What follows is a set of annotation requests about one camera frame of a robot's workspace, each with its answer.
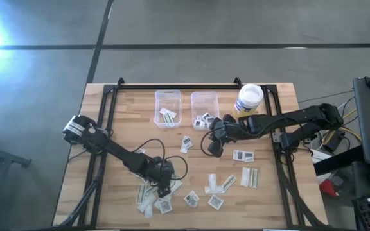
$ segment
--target black metal frame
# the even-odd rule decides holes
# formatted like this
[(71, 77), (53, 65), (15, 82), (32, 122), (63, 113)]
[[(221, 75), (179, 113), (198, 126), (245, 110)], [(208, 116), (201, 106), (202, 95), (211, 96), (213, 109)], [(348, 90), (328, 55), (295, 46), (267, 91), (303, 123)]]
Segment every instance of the black metal frame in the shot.
[[(112, 118), (113, 118), (114, 111), (115, 111), (116, 96), (117, 96), (118, 90), (140, 90), (140, 89), (154, 89), (154, 90), (157, 90), (157, 89), (179, 89), (179, 90), (181, 89), (195, 89), (195, 90), (197, 89), (212, 89), (212, 90), (234, 89), (234, 90), (239, 90), (242, 87), (242, 83), (239, 78), (235, 78), (234, 83), (227, 84), (227, 85), (215, 85), (215, 84), (207, 84), (207, 85), (195, 85), (195, 84), (124, 85), (123, 84), (124, 82), (125, 81), (123, 80), (123, 78), (120, 78), (117, 85), (105, 85), (103, 88), (101, 107), (100, 107), (100, 111), (98, 114), (97, 123), (99, 127), (102, 127), (103, 115), (105, 111), (107, 97), (109, 96), (110, 93), (112, 93), (112, 99), (110, 103), (110, 110), (109, 110), (109, 116), (108, 116), (107, 127), (106, 127), (106, 130), (109, 132), (112, 129)], [(281, 105), (279, 102), (277, 86), (276, 85), (262, 85), (261, 88), (264, 92), (267, 114), (272, 115), (272, 108), (270, 104), (269, 94), (271, 94), (272, 97), (274, 98), (276, 114), (281, 114), (282, 109), (281, 109)], [(272, 132), (270, 133), (270, 136), (271, 136), (271, 141), (272, 141), (273, 148), (274, 148), (275, 165), (276, 165), (276, 171), (277, 171), (278, 180), (279, 180), (279, 187), (281, 190), (281, 199), (282, 199), (283, 209), (285, 213), (285, 220), (286, 220), (287, 228), (295, 229), (295, 230), (331, 230), (331, 231), (343, 230), (343, 229), (336, 229), (332, 227), (318, 227), (317, 225), (320, 225), (320, 223), (312, 219), (310, 220), (310, 223), (314, 226), (306, 226), (304, 222), (303, 209), (307, 214), (312, 214), (312, 212), (310, 212), (309, 208), (306, 206), (305, 202), (301, 199), (299, 195), (292, 159), (290, 159), (290, 156), (287, 156), (286, 158), (286, 165), (287, 165), (287, 170), (288, 170), (288, 176), (286, 176), (283, 170), (283, 165), (281, 161), (281, 157), (283, 154), (279, 150), (279, 143), (274, 141)], [(59, 227), (52, 227), (52, 229), (48, 229), (48, 230), (90, 230), (90, 229), (96, 228), (96, 222), (97, 222), (98, 211), (99, 211), (99, 206), (100, 206), (101, 188), (102, 188), (102, 183), (103, 183), (103, 176), (105, 174), (105, 164), (106, 164), (106, 159), (107, 159), (107, 152), (103, 151), (100, 153), (99, 170), (98, 170), (98, 173), (95, 179), (93, 180), (96, 157), (97, 155), (91, 155), (91, 158), (89, 161), (89, 167), (87, 170), (87, 178), (85, 181), (84, 195), (83, 195), (81, 202), (77, 205), (76, 210), (74, 210), (72, 213), (73, 218), (71, 220), (68, 220), (71, 222), (62, 223)], [(92, 195), (94, 191), (96, 193), (94, 196), (91, 221), (88, 225), (86, 225), (85, 224), (85, 217), (87, 215), (86, 205), (87, 205), (87, 202), (89, 201), (89, 197)], [(298, 225), (295, 225), (292, 220), (292, 214), (290, 211), (287, 191), (293, 197)], [(73, 223), (75, 222), (77, 217), (79, 217), (78, 224), (77, 226), (73, 226)]]

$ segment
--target black stand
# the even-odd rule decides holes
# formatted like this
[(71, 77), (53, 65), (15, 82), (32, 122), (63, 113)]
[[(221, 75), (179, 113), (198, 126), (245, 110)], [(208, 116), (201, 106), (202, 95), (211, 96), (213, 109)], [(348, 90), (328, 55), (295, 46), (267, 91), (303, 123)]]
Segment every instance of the black stand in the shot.
[(320, 176), (343, 167), (348, 167), (354, 161), (365, 162), (362, 145), (351, 148), (350, 150), (347, 150), (341, 154), (334, 155), (326, 160), (319, 161), (313, 166), (315, 168), (316, 175)]

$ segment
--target red object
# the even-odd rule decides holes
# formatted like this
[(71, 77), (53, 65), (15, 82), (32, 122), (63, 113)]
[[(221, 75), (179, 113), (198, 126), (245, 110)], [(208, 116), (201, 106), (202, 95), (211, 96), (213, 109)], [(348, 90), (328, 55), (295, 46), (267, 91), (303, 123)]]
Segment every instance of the red object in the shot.
[(337, 194), (335, 193), (335, 189), (333, 188), (333, 184), (331, 180), (325, 179), (320, 185), (319, 188), (321, 189), (321, 192), (326, 193), (332, 197), (337, 197)]

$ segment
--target clear plastic bin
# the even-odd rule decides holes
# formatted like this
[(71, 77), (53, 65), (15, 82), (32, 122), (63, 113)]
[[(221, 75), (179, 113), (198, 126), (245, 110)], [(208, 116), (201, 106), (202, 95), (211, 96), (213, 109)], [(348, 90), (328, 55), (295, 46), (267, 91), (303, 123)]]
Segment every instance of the clear plastic bin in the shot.
[(197, 126), (195, 121), (208, 113), (219, 118), (218, 95), (216, 92), (194, 92), (191, 94), (192, 126), (195, 130), (208, 130), (208, 124), (203, 120), (203, 126)]
[[(165, 123), (162, 108), (176, 113), (173, 123)], [(179, 90), (157, 90), (155, 92), (155, 117), (154, 122), (158, 128), (178, 128), (181, 125), (181, 92)]]

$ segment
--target container lid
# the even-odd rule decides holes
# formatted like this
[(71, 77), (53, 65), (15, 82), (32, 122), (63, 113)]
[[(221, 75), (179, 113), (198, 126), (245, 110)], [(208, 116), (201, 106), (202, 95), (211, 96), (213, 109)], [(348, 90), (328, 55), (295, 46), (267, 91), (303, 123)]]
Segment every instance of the container lid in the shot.
[(247, 107), (258, 106), (263, 99), (262, 88), (256, 84), (246, 84), (239, 91), (239, 100)]

